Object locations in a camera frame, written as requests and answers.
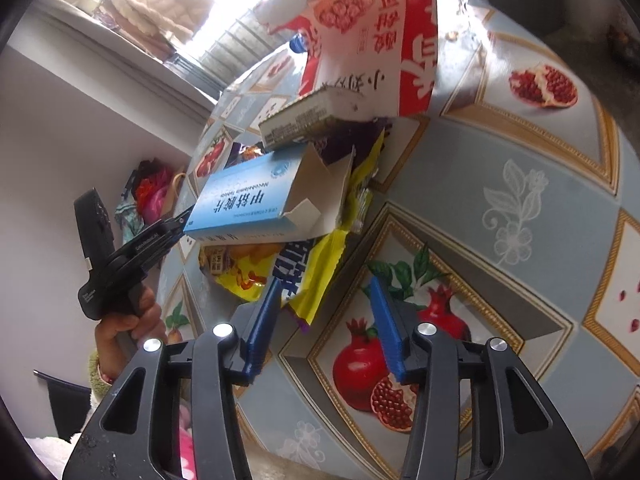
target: beige blanket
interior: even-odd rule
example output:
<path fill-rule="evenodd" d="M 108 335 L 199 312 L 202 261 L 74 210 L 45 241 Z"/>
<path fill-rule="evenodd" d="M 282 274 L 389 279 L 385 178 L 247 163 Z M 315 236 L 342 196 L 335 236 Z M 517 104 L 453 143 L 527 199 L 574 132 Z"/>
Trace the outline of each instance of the beige blanket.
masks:
<path fill-rule="evenodd" d="M 186 43 L 209 17 L 214 0 L 110 0 L 147 36 L 170 32 Z"/>

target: metal screw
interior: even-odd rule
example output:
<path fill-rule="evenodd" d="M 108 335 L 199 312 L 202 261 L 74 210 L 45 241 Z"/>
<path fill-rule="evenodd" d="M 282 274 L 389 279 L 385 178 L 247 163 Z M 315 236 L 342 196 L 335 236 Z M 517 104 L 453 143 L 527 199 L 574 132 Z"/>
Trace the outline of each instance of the metal screw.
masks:
<path fill-rule="evenodd" d="M 507 349 L 507 342 L 504 339 L 500 339 L 499 337 L 494 337 L 491 339 L 489 346 L 493 348 L 496 352 L 504 352 Z"/>
<path fill-rule="evenodd" d="M 229 323 L 219 323 L 213 327 L 213 333 L 218 337 L 225 338 L 234 331 L 234 328 Z"/>
<path fill-rule="evenodd" d="M 438 329 L 432 323 L 420 323 L 420 325 L 418 325 L 418 332 L 422 335 L 433 335 L 437 331 Z"/>
<path fill-rule="evenodd" d="M 155 352 L 162 346 L 162 343 L 159 339 L 147 339 L 145 343 L 142 345 L 147 352 Z"/>

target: sleeve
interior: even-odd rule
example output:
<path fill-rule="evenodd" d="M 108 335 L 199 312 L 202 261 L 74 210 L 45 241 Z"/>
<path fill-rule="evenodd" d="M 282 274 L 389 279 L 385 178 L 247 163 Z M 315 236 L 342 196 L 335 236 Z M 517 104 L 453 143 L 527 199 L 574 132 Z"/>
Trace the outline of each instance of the sleeve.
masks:
<path fill-rule="evenodd" d="M 95 406 L 100 403 L 100 401 L 104 398 L 104 396 L 111 388 L 111 385 L 108 382 L 103 381 L 100 377 L 97 350 L 93 351 L 92 354 L 89 355 L 89 384 L 91 386 L 91 406 L 93 411 L 95 409 Z"/>

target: pomegranate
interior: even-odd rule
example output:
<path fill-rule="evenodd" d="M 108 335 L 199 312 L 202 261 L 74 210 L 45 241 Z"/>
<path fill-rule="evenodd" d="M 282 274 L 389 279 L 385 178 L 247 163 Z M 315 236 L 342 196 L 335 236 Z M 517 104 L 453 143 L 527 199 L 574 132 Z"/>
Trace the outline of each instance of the pomegranate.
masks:
<path fill-rule="evenodd" d="M 367 329 L 364 318 L 347 322 L 351 342 L 334 361 L 335 387 L 354 410 L 371 411 L 371 393 L 376 383 L 389 374 L 375 328 Z"/>
<path fill-rule="evenodd" d="M 371 409 L 386 428 L 409 433 L 414 421 L 417 392 L 417 384 L 402 386 L 389 374 L 373 388 Z"/>
<path fill-rule="evenodd" d="M 442 284 L 438 285 L 437 290 L 428 287 L 428 291 L 431 295 L 431 301 L 427 308 L 418 312 L 418 319 L 421 322 L 433 323 L 456 339 L 471 341 L 471 331 L 468 325 L 451 311 L 449 302 L 453 291 Z"/>
<path fill-rule="evenodd" d="M 211 173 L 211 170 L 215 167 L 224 147 L 224 141 L 219 141 L 215 146 L 213 146 L 209 153 L 202 158 L 202 161 L 196 170 L 197 177 L 202 178 L 203 176 L 207 176 Z"/>
<path fill-rule="evenodd" d="M 578 102 L 574 82 L 548 64 L 514 70 L 509 85 L 517 99 L 539 108 L 569 108 Z"/>

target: plastic wrapper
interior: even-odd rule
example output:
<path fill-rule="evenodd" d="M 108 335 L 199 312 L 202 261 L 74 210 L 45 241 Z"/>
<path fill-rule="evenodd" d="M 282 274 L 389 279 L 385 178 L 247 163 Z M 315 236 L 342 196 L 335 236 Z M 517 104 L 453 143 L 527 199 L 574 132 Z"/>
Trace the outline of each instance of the plastic wrapper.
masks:
<path fill-rule="evenodd" d="M 246 146 L 240 142 L 234 142 L 231 146 L 231 153 L 229 153 L 229 157 L 226 160 L 225 169 L 262 155 L 264 155 L 264 149 L 260 143 L 253 146 Z"/>
<path fill-rule="evenodd" d="M 160 216 L 162 215 L 162 206 L 164 205 L 164 199 L 168 190 L 168 185 L 162 186 L 146 201 L 145 206 L 142 209 L 142 218 L 146 225 L 151 225 L 160 219 Z"/>
<path fill-rule="evenodd" d="M 385 117 L 427 109 L 438 53 L 436 0 L 262 0 L 258 22 L 308 47 L 300 95 L 323 84 L 363 94 Z"/>
<path fill-rule="evenodd" d="M 331 233 L 301 242 L 286 244 L 255 244 L 225 248 L 223 271 L 211 272 L 210 252 L 219 248 L 200 249 L 200 267 L 215 276 L 227 290 L 246 301 L 257 300 L 269 276 L 282 280 L 282 304 L 295 314 L 300 326 L 306 328 L 316 315 L 322 296 L 334 275 L 346 244 L 347 234 L 364 218 L 367 202 L 366 183 L 374 174 L 382 149 L 384 129 L 380 124 L 368 146 L 360 138 L 356 147 L 357 166 L 351 172 L 340 227 Z M 342 150 L 329 143 L 326 156 L 339 156 L 350 144 L 341 143 Z"/>

